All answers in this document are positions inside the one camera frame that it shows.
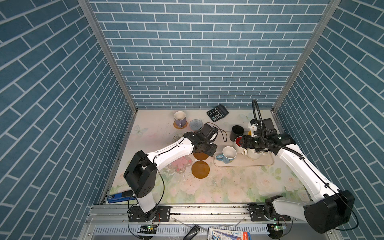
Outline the lilac mug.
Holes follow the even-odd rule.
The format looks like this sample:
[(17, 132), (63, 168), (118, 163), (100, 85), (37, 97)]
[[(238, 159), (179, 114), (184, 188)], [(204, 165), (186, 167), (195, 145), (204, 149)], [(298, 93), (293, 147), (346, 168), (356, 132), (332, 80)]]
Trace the lilac mug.
[(187, 115), (183, 111), (178, 111), (174, 114), (174, 122), (176, 122), (180, 127), (187, 122)]

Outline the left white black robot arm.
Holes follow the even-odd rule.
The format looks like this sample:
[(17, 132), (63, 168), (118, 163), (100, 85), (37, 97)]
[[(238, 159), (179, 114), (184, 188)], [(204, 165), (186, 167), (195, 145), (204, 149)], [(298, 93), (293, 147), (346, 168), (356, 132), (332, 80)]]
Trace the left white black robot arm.
[(195, 152), (213, 156), (217, 149), (217, 145), (214, 144), (217, 135), (217, 128), (209, 131), (187, 132), (179, 140), (160, 150), (150, 153), (138, 151), (134, 154), (124, 173), (124, 179), (144, 214), (153, 212), (159, 204), (152, 194), (157, 173), (179, 158)]

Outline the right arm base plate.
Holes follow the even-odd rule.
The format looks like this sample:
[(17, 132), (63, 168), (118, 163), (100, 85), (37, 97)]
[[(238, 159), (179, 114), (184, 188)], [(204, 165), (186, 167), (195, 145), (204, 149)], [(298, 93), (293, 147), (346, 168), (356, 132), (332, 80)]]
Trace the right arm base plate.
[(264, 205), (249, 203), (246, 205), (246, 210), (250, 214), (252, 222), (280, 222), (291, 221), (292, 218), (286, 215), (278, 215), (276, 213), (268, 213)]

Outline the tan rattan round coaster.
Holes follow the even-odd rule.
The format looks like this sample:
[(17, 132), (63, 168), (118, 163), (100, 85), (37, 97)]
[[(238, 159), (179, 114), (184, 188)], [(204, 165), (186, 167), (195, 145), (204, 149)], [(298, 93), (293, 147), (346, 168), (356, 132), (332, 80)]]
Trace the tan rattan round coaster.
[(178, 130), (181, 130), (181, 129), (184, 129), (188, 126), (188, 122), (186, 122), (183, 126), (179, 126), (176, 122), (173, 122), (173, 126), (174, 128), (178, 129)]

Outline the pink flower coaster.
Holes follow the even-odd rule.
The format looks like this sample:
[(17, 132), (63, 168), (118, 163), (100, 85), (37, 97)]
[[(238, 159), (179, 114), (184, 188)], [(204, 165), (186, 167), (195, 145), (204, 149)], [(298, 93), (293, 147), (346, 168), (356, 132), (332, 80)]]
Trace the pink flower coaster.
[(183, 174), (192, 164), (193, 160), (188, 156), (184, 156), (168, 164), (168, 169), (178, 174)]

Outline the amber glossy round coaster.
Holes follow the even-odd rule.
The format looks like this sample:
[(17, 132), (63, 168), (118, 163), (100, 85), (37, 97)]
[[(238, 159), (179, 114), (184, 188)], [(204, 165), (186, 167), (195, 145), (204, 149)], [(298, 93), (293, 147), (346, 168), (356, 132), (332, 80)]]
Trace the amber glossy round coaster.
[(207, 155), (205, 153), (202, 153), (202, 152), (200, 152), (200, 153), (193, 153), (193, 156), (198, 161), (204, 161), (204, 160), (206, 160), (209, 157), (209, 155)]

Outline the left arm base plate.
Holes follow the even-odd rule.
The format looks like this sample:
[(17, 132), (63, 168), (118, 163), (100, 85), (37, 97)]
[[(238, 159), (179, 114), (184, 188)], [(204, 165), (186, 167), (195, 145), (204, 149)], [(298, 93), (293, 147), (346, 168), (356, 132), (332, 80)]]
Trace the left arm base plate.
[(170, 214), (170, 206), (158, 206), (147, 213), (144, 213), (139, 206), (132, 206), (129, 212), (129, 222), (169, 222)]

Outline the blue woven round coaster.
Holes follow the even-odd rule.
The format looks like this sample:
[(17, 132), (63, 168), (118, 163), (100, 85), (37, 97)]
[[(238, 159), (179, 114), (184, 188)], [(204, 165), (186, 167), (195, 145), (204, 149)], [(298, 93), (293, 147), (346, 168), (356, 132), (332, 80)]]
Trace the blue woven round coaster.
[(203, 127), (203, 122), (198, 119), (191, 120), (190, 122), (190, 128), (192, 131), (197, 131)]

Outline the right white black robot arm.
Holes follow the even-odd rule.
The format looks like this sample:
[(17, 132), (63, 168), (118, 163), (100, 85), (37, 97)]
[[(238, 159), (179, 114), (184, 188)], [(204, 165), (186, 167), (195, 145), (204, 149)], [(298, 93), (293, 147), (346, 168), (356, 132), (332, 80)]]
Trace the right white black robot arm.
[(267, 152), (283, 161), (307, 190), (310, 202), (289, 201), (282, 195), (265, 200), (264, 214), (269, 220), (289, 216), (307, 222), (317, 233), (338, 230), (354, 216), (355, 198), (348, 190), (342, 191), (327, 179), (305, 157), (295, 140), (288, 134), (270, 136), (266, 140), (243, 135), (241, 147)]

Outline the beige rectangular tray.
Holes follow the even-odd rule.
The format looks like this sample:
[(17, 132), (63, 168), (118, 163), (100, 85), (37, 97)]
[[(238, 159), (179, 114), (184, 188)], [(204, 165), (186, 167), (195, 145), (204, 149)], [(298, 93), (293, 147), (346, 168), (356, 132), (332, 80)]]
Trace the beige rectangular tray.
[(233, 147), (233, 143), (231, 146), (229, 144), (225, 144), (225, 145), (221, 144), (218, 146), (217, 152), (214, 155), (214, 163), (216, 166), (226, 167), (226, 168), (229, 168), (229, 167), (260, 167), (260, 166), (270, 166), (274, 163), (273, 156), (270, 153), (267, 153), (265, 156), (263, 156), (257, 160), (249, 159), (247, 157), (247, 155), (243, 156), (241, 154), (237, 154), (237, 157), (230, 164), (224, 164), (222, 162), (217, 161), (215, 159), (215, 157), (222, 153), (222, 150), (224, 147), (227, 147), (227, 146)]

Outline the pale woven round coaster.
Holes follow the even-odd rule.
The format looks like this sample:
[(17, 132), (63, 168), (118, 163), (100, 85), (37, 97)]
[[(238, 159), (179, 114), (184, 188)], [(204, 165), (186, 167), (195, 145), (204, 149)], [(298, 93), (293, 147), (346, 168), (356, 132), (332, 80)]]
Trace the pale woven round coaster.
[(184, 134), (176, 134), (175, 136), (173, 136), (173, 143), (177, 142), (183, 136), (184, 136)]

